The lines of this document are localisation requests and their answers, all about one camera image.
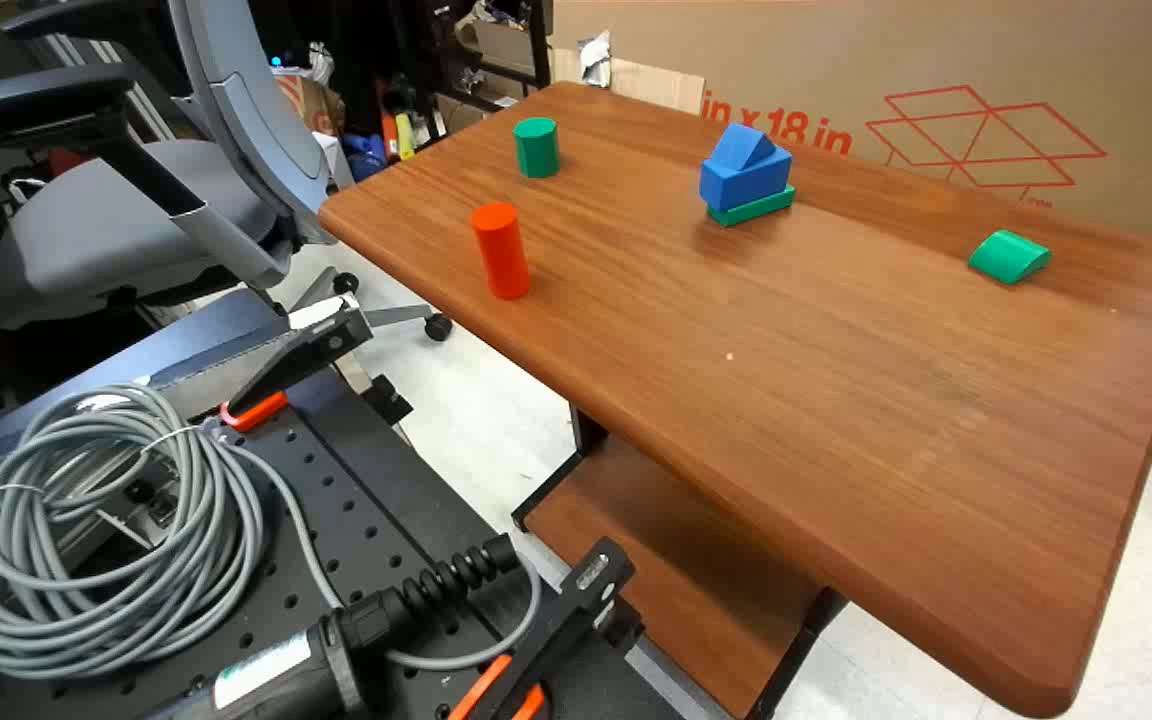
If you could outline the red cylinder block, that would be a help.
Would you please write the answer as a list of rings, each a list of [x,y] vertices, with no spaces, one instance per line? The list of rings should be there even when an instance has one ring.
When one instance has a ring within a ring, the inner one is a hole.
[[[529,292],[529,255],[518,208],[504,200],[482,205],[471,214],[471,233],[489,268],[489,289],[502,302],[521,302]]]

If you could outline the large cardboard box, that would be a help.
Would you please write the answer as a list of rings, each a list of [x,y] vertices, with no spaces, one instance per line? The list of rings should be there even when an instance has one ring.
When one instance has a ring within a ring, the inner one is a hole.
[[[701,114],[1152,233],[1152,0],[551,0]]]

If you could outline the grey office chair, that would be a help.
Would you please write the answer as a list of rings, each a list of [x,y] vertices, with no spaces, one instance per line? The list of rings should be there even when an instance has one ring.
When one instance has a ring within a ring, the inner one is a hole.
[[[274,289],[326,237],[335,179],[284,100],[290,72],[263,60],[249,0],[165,3],[205,140],[134,140],[116,63],[39,72],[39,109],[0,114],[7,136],[88,143],[0,237],[5,332],[172,295],[214,271]]]

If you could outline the orange-handled black clamp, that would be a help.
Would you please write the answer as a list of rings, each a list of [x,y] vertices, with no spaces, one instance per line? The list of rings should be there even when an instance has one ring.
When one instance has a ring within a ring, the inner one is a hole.
[[[218,418],[249,438],[290,407],[290,388],[326,374],[374,338],[353,295],[329,295],[290,317],[290,332],[274,354],[243,374],[241,388],[229,393]]]

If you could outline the blue house-shaped block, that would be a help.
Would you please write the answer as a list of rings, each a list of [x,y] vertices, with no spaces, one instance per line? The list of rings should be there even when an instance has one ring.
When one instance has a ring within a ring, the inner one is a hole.
[[[701,200],[710,208],[740,208],[789,183],[791,157],[759,127],[729,124],[701,165]]]

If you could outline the wooden lower shelf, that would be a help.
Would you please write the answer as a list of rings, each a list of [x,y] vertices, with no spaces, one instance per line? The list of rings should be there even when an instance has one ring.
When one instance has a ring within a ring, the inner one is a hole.
[[[759,544],[629,441],[567,458],[518,523],[575,564],[614,539],[637,564],[624,595],[643,639],[729,720],[774,720],[845,595]]]

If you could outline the flat green block under blue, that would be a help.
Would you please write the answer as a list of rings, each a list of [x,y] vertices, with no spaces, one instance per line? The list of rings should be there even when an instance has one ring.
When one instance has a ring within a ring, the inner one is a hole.
[[[722,228],[735,228],[735,223],[786,214],[786,208],[791,208],[791,200],[797,200],[797,190],[786,183],[781,194],[735,205],[735,208],[710,208],[710,222],[715,222]]]

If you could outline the black clamp with orange grips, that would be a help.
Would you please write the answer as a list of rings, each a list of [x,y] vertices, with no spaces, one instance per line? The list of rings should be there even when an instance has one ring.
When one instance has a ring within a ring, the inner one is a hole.
[[[456,699],[449,720],[543,720],[550,682],[561,678],[589,639],[629,654],[643,621],[622,600],[637,578],[629,554],[597,539],[593,554],[563,578],[551,621],[529,629],[513,654],[502,654],[475,684]]]

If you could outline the green half-round block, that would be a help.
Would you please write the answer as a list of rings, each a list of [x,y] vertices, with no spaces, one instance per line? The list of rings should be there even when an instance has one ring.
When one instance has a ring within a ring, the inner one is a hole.
[[[974,255],[968,255],[968,268],[1003,283],[1003,289],[1018,289],[1024,280],[1032,280],[1044,266],[1054,259],[1054,253],[1020,233],[989,233]]]

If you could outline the green cylinder block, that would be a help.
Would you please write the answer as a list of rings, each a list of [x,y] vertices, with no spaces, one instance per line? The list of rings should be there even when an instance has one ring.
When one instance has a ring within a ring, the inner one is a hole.
[[[513,140],[524,177],[540,179],[561,174],[561,124],[551,118],[524,118]]]

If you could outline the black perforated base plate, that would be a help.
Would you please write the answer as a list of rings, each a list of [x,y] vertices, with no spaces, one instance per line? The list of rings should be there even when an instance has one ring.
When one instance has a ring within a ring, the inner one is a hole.
[[[335,379],[293,393],[293,407],[249,438],[249,448],[297,490],[318,555],[343,600],[366,600],[491,538],[393,423]],[[326,613],[302,539],[281,519],[249,600],[209,639],[104,682],[0,678],[0,720],[144,720]],[[540,720],[680,720],[605,639],[581,639],[543,692]]]

